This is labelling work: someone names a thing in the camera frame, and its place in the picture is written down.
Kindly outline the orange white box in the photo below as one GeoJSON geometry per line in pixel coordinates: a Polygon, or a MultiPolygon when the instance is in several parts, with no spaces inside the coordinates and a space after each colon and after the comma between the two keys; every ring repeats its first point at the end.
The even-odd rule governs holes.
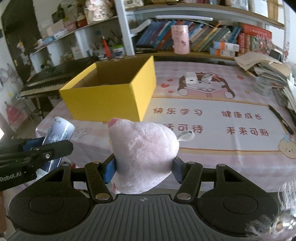
{"type": "Polygon", "coordinates": [[[210,48],[210,54],[214,56],[224,56],[224,57],[232,57],[234,58],[236,55],[235,51],[229,51],[229,50],[221,50],[221,49],[215,49],[210,48]]]}
{"type": "Polygon", "coordinates": [[[214,41],[213,48],[219,49],[219,50],[228,50],[228,51],[239,52],[240,46],[238,44],[233,44],[233,43],[214,41]]]}

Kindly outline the green lid jar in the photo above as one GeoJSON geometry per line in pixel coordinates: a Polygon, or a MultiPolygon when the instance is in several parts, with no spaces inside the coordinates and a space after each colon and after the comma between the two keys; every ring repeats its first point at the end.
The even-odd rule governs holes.
{"type": "Polygon", "coordinates": [[[125,56],[125,47],[123,44],[121,45],[114,45],[111,47],[112,49],[112,53],[114,54],[114,56],[116,57],[120,57],[120,56],[125,56]]]}

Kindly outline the red thick book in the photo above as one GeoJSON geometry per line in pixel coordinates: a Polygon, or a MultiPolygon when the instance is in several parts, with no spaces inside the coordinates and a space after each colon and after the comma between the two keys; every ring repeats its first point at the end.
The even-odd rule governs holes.
{"type": "Polygon", "coordinates": [[[254,25],[243,24],[243,23],[241,23],[240,26],[242,28],[242,32],[247,35],[260,36],[260,37],[263,37],[266,39],[272,38],[272,32],[270,32],[266,29],[263,29],[263,28],[260,28],[260,27],[254,26],[254,25]]]}

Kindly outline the pink cylindrical cup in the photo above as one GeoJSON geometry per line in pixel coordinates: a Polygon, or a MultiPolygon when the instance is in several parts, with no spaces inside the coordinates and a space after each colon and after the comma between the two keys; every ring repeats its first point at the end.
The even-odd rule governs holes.
{"type": "Polygon", "coordinates": [[[171,38],[175,54],[186,55],[190,52],[189,30],[187,25],[172,25],[171,38]]]}

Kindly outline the pink plush toy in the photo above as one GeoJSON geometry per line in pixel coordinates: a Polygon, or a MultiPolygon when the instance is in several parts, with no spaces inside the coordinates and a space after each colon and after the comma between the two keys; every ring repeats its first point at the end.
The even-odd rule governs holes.
{"type": "Polygon", "coordinates": [[[111,180],[115,194],[141,194],[171,174],[181,141],[191,141],[192,131],[178,136],[159,123],[112,118],[108,123],[116,172],[111,180]]]}

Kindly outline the pile of papers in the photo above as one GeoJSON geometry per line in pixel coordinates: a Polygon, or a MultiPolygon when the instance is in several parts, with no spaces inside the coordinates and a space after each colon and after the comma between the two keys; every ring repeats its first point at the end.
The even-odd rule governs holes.
{"type": "Polygon", "coordinates": [[[295,123],[295,78],[291,67],[271,56],[248,52],[234,58],[235,62],[246,72],[256,77],[263,77],[272,85],[272,91],[278,105],[286,108],[295,123]]]}

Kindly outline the pink checked tablecloth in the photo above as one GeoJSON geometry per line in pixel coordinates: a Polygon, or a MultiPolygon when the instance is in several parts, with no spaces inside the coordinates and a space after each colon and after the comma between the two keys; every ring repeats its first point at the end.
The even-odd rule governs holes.
{"type": "MultiPolygon", "coordinates": [[[[266,192],[295,178],[295,136],[268,105],[292,125],[290,115],[272,95],[254,90],[255,78],[237,66],[154,60],[154,68],[157,85],[142,121],[159,123],[177,136],[192,131],[193,140],[180,142],[183,161],[205,168],[226,164],[266,192]],[[198,83],[186,84],[186,72],[196,73],[198,83]],[[215,74],[210,84],[201,81],[206,73],[215,74]]],[[[108,121],[75,120],[63,99],[37,126],[37,137],[45,136],[58,116],[75,126],[70,162],[82,167],[113,154],[108,121]]]]}

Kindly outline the upper orange white box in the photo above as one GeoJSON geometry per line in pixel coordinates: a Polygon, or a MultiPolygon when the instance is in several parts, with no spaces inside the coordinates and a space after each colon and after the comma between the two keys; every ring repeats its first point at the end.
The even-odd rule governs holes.
{"type": "Polygon", "coordinates": [[[214,41],[213,48],[219,49],[219,50],[228,50],[228,51],[239,52],[240,46],[238,44],[233,44],[233,43],[214,41]]]}

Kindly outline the lower orange white box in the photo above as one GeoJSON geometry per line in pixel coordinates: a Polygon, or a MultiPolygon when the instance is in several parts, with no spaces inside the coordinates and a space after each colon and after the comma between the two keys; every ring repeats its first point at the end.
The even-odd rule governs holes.
{"type": "Polygon", "coordinates": [[[214,56],[224,56],[224,57],[232,57],[234,58],[236,55],[235,51],[229,51],[229,50],[221,50],[221,49],[215,49],[210,48],[210,54],[214,56]]]}

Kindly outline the black pen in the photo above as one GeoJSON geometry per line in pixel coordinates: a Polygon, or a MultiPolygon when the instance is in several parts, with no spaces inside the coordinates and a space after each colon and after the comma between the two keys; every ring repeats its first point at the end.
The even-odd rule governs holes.
{"type": "Polygon", "coordinates": [[[283,119],[283,117],[278,113],[272,106],[268,105],[268,108],[275,114],[275,116],[278,118],[278,120],[283,124],[285,129],[288,131],[290,135],[294,135],[294,131],[292,128],[288,125],[288,123],[283,119]]]}

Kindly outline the black electronic keyboard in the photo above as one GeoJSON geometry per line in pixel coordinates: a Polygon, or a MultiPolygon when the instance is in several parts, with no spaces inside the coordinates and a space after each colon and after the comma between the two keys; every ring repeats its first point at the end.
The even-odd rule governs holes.
{"type": "Polygon", "coordinates": [[[98,60],[98,57],[87,57],[45,69],[25,84],[20,97],[35,98],[59,94],[59,90],[65,84],[98,60]]]}

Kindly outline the yellow cardboard box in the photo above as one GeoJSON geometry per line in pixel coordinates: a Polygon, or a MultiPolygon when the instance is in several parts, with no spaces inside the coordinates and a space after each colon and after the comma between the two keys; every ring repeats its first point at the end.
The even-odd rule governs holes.
{"type": "Polygon", "coordinates": [[[157,85],[153,56],[98,61],[59,93],[75,120],[142,121],[157,85]]]}

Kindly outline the white bookshelf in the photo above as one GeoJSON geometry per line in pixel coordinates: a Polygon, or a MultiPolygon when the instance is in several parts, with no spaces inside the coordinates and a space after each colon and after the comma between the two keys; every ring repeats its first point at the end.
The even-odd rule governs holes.
{"type": "Polygon", "coordinates": [[[218,33],[222,33],[222,39],[235,43],[243,33],[241,23],[272,32],[271,40],[275,39],[275,29],[281,29],[284,38],[288,36],[288,15],[280,23],[243,9],[241,1],[236,4],[232,7],[221,6],[217,1],[157,1],[126,8],[123,1],[116,1],[115,15],[108,20],[88,23],[84,15],[82,27],[68,21],[59,21],[48,27],[48,37],[30,54],[30,60],[34,69],[40,72],[42,64],[49,62],[58,66],[67,54],[75,59],[91,54],[104,55],[102,36],[110,40],[111,46],[123,44],[126,55],[166,56],[174,53],[172,25],[188,26],[190,55],[193,56],[210,56],[211,45],[218,40],[218,33]]]}

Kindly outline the red pen bottle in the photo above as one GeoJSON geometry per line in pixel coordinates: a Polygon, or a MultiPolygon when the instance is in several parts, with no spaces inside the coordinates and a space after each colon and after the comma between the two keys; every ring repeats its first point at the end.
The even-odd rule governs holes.
{"type": "Polygon", "coordinates": [[[102,44],[103,44],[103,47],[105,49],[105,54],[106,54],[107,58],[110,58],[111,57],[111,51],[109,49],[109,46],[108,46],[107,41],[106,41],[104,36],[102,36],[102,44]]]}

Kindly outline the large white charger block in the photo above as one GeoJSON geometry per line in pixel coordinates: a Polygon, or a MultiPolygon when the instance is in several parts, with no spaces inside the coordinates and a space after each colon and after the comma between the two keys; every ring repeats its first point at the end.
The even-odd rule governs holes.
{"type": "Polygon", "coordinates": [[[194,72],[186,72],[185,74],[185,83],[186,84],[197,84],[198,78],[194,72]]]}

